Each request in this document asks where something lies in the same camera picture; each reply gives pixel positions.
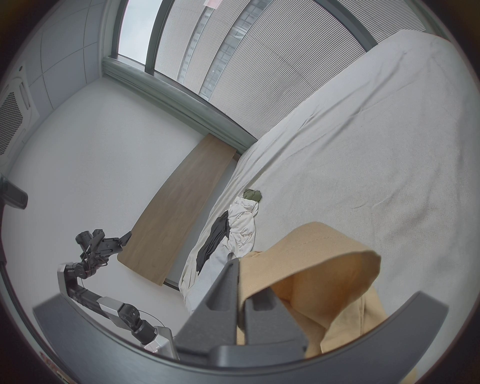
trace beige pants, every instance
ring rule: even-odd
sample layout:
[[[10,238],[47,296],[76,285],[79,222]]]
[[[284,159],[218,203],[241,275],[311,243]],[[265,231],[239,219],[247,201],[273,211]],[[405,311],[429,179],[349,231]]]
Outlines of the beige pants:
[[[240,259],[239,311],[272,287],[309,340],[305,357],[329,352],[387,318],[373,281],[380,256],[322,223],[305,224],[264,252]],[[238,329],[237,344],[244,344]],[[413,383],[412,371],[402,383]]]

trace black garment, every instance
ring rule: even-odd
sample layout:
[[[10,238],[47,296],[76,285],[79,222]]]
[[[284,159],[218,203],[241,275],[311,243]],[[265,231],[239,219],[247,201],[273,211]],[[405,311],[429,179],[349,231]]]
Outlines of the black garment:
[[[210,258],[210,255],[220,244],[222,239],[230,235],[230,225],[228,225],[228,211],[225,211],[222,216],[215,220],[210,230],[205,244],[200,248],[197,254],[197,272],[200,272],[204,267],[205,262]]]

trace white fabric cover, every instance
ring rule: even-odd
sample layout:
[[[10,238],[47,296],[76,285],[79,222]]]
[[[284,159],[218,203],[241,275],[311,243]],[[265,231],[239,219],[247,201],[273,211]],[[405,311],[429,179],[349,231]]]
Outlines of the white fabric cover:
[[[423,290],[449,305],[420,376],[480,291],[480,95],[446,40],[400,31],[300,104],[240,158],[189,259],[245,188],[263,198],[253,250],[320,221],[382,256],[388,314]],[[188,260],[185,295],[195,281]]]
[[[207,294],[223,269],[223,266],[232,259],[230,256],[239,258],[245,256],[252,250],[255,240],[255,223],[253,217],[258,212],[258,203],[253,200],[236,197],[233,204],[228,208],[228,225],[230,234],[224,236],[220,244],[215,248],[210,258],[205,261],[202,270],[195,273],[195,284],[184,295],[185,305],[191,314]],[[193,262],[196,272],[196,256],[187,262]]]

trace black cable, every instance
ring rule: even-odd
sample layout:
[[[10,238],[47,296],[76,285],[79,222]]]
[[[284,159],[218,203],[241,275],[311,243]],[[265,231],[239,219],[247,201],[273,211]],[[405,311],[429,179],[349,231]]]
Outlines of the black cable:
[[[146,313],[147,315],[150,315],[150,316],[152,316],[152,317],[153,317],[155,320],[157,320],[157,321],[158,321],[160,324],[162,324],[162,327],[164,327],[164,324],[163,324],[163,323],[162,323],[160,320],[158,320],[158,319],[157,319],[155,316],[153,316],[153,315],[149,314],[148,312],[141,311],[141,310],[138,310],[138,312],[143,312],[143,313]]]

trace striped building exterior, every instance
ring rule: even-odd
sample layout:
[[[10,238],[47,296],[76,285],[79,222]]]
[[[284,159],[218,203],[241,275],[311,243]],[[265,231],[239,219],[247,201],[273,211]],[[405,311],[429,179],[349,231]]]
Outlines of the striped building exterior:
[[[339,2],[377,42],[400,29],[425,30],[404,0]],[[256,138],[365,53],[314,0],[222,0],[216,9],[205,4],[175,1],[155,70]]]

